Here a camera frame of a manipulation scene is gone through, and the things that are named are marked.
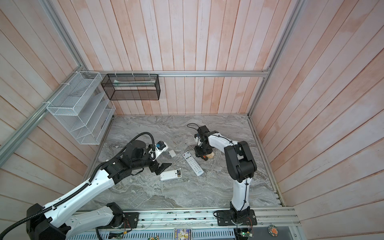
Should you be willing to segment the white air conditioner remote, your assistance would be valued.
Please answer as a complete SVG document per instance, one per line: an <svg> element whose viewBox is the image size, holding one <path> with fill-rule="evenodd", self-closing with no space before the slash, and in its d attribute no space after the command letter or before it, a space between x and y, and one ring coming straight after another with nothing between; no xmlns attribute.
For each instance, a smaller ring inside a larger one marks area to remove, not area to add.
<svg viewBox="0 0 384 240"><path fill-rule="evenodd" d="M179 179L181 177L182 177L181 170L164 171L160 174L161 181L174 180L174 179Z"/></svg>

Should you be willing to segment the white battery cover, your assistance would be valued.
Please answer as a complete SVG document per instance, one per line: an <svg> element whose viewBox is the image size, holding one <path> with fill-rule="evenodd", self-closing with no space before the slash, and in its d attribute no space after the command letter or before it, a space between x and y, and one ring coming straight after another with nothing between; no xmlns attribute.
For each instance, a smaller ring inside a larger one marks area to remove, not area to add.
<svg viewBox="0 0 384 240"><path fill-rule="evenodd" d="M169 153L171 158L174 158L176 156L176 153L174 150L170 150L170 151L168 151L168 153Z"/></svg>

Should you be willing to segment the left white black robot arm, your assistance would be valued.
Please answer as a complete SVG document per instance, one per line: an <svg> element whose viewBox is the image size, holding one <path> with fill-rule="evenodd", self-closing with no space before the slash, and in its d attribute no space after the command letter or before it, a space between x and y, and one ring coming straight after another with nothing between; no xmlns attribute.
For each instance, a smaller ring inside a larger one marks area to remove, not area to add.
<svg viewBox="0 0 384 240"><path fill-rule="evenodd" d="M147 146L143 141L133 140L112 159L101 163L84 183L44 206L33 205L27 211L31 219L26 222L30 239L67 240L94 228L123 227L126 216L116 203L85 214L77 215L76 211L103 191L132 176L133 171L149 168L160 175L170 164L159 164L157 158L168 148L163 141Z"/></svg>

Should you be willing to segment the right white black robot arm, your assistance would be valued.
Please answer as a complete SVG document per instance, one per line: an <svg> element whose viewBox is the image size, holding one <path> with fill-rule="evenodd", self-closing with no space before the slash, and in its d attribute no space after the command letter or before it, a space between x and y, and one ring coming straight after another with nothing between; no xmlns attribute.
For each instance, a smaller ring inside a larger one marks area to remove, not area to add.
<svg viewBox="0 0 384 240"><path fill-rule="evenodd" d="M230 209L224 211L218 219L229 218L233 222L239 222L249 218L251 216L250 184L257 171L257 164L248 143L230 140L217 131L209 131L206 126L197 128L195 140L197 145L194 150L198 158L207 160L213 153L213 149L224 153L228 173L234 181Z"/></svg>

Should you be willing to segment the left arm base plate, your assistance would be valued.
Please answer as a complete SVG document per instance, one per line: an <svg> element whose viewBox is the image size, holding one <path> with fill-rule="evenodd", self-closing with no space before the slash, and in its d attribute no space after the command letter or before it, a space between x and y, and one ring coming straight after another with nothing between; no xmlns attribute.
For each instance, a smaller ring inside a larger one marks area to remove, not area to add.
<svg viewBox="0 0 384 240"><path fill-rule="evenodd" d="M113 217L112 221L101 229L135 229L139 221L139 212L123 213Z"/></svg>

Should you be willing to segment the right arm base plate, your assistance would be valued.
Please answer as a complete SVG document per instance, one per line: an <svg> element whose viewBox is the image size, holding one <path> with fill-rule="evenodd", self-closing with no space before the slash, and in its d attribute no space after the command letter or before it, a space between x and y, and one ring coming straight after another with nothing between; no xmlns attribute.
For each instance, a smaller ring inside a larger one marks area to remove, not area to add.
<svg viewBox="0 0 384 240"><path fill-rule="evenodd" d="M219 210L214 212L219 226L256 226L255 211L250 208L241 212L235 210Z"/></svg>

